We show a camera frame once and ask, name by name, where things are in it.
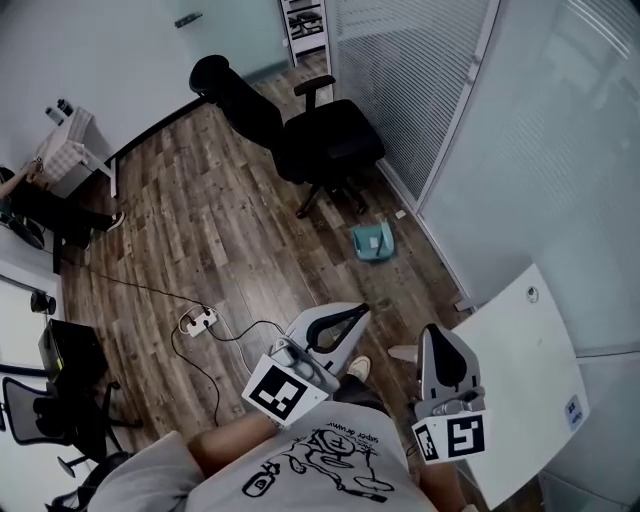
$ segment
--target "bottle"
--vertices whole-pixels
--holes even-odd
[[[73,107],[65,99],[58,100],[58,109],[67,117],[71,117],[73,114]]]
[[[62,116],[56,110],[53,110],[51,107],[47,107],[44,113],[47,114],[51,118],[51,120],[54,123],[56,123],[58,126],[64,123],[64,119],[62,118]]]

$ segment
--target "baseboard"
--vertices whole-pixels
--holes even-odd
[[[282,60],[282,61],[276,62],[275,64],[271,64],[270,66],[266,66],[262,69],[254,71],[253,73],[249,73],[248,75],[244,75],[242,78],[244,78],[244,80],[249,84],[255,84],[257,82],[270,78],[273,75],[282,73],[283,71],[286,71],[287,69],[289,69],[289,67],[290,67],[289,61]],[[138,135],[135,139],[133,139],[131,142],[123,146],[122,149],[116,151],[115,154],[109,157],[109,159],[105,162],[105,164],[109,166],[111,164],[111,161],[114,158],[116,159],[122,158],[124,155],[129,153],[133,148],[142,144],[149,137],[155,135],[157,132],[159,132],[163,128],[169,126],[174,121],[177,121],[182,116],[195,110],[199,106],[204,105],[205,103],[206,103],[206,100],[204,98],[198,97],[192,102],[186,104],[184,107],[179,108],[174,113],[169,114],[167,117],[157,122],[151,128],[149,128],[148,130],[145,130],[140,135]]]
[[[110,164],[111,164],[111,162],[113,161],[114,158],[115,159],[122,158],[124,155],[129,153],[133,148],[135,148],[136,146],[139,146],[140,144],[142,144],[145,140],[147,140],[152,135],[155,135],[156,133],[158,133],[163,128],[169,126],[174,121],[177,121],[182,116],[188,114],[192,110],[195,110],[199,106],[204,105],[205,103],[206,103],[205,99],[201,98],[201,97],[198,97],[195,100],[193,100],[192,102],[187,103],[184,107],[179,108],[178,110],[176,110],[172,114],[169,114],[163,120],[157,122],[151,128],[149,128],[148,130],[145,130],[144,132],[142,132],[140,135],[138,135],[131,142],[129,142],[128,144],[125,144],[121,149],[119,149],[113,155],[111,155],[111,157],[109,157],[109,159],[105,162],[105,164],[107,165],[107,167],[110,167]]]
[[[382,175],[385,177],[385,179],[387,180],[387,183],[389,183],[389,185],[391,185],[391,189],[394,191],[394,193],[396,194],[398,199],[400,199],[402,204],[407,208],[407,210],[409,210],[409,213],[411,213],[411,215],[413,216],[415,221],[418,223],[418,226],[420,226],[420,229],[424,233],[424,236],[427,238],[427,240],[431,244],[431,247],[433,247],[434,251],[438,255],[438,258],[440,258],[440,261],[442,261],[442,264],[444,265],[444,268],[449,273],[449,276],[451,276],[451,279],[453,280],[454,284],[456,285],[456,288],[458,288],[458,292],[460,293],[460,298],[462,300],[465,300],[465,299],[468,300],[470,298],[469,294],[465,290],[465,288],[462,285],[462,282],[460,281],[460,279],[458,279],[458,276],[454,272],[453,267],[449,263],[449,260],[447,260],[447,257],[445,256],[444,252],[442,251],[442,249],[438,245],[438,242],[433,238],[433,236],[431,236],[431,233],[430,233],[429,228],[427,227],[426,223],[422,220],[422,217],[420,217],[420,214],[416,211],[416,205],[415,204],[412,205],[412,204],[409,203],[407,198],[403,195],[403,193],[402,193],[403,191],[400,190],[400,188],[398,187],[398,184],[396,183],[396,181],[392,177],[395,174],[393,172],[393,169],[391,169],[388,166],[388,164],[386,164],[386,162],[383,163],[382,160],[378,160],[376,162],[376,167],[382,173]]]

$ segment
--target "white door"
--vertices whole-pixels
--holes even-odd
[[[241,76],[289,66],[280,0],[165,0],[195,64],[223,55]]]

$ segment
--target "black office chair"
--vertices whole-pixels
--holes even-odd
[[[347,177],[384,156],[382,141],[352,101],[316,108],[316,91],[333,83],[335,78],[324,75],[295,87],[296,96],[306,95],[306,112],[283,126],[278,108],[240,78],[224,57],[201,59],[189,79],[191,90],[218,105],[234,130],[271,151],[281,178],[312,185],[296,212],[299,219],[306,217],[321,188],[330,194],[346,191],[357,202],[358,213],[364,212],[367,204]]]
[[[111,390],[120,389],[117,382],[108,384],[102,407],[98,407],[88,393],[62,400],[47,391],[25,386],[11,377],[2,380],[2,389],[4,411],[16,443],[73,445],[82,453],[82,457],[69,462],[58,457],[62,469],[72,477],[75,477],[74,466],[89,459],[99,463],[107,458],[107,436],[117,450],[122,451],[112,426],[142,427],[139,420],[127,423],[109,417]]]
[[[45,504],[48,512],[85,512],[89,509],[91,498],[98,487],[111,472],[127,462],[133,455],[127,452],[116,452],[109,455],[89,473],[82,485],[75,491],[55,498],[51,505]]]

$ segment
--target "window blinds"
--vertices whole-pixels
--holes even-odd
[[[327,0],[332,73],[418,199],[442,146],[489,0]]]

